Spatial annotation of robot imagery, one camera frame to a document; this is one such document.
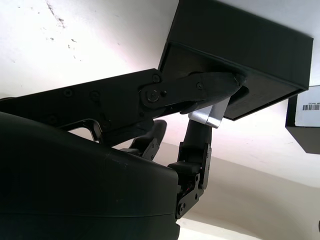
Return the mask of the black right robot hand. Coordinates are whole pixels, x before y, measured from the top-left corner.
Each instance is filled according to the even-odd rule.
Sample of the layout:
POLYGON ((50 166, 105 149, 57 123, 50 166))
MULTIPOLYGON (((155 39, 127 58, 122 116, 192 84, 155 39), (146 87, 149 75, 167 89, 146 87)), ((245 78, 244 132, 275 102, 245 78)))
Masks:
POLYGON ((190 120, 175 163, 167 124, 234 95, 245 77, 156 69, 0 101, 3 240, 176 240, 208 184, 212 129, 190 120))

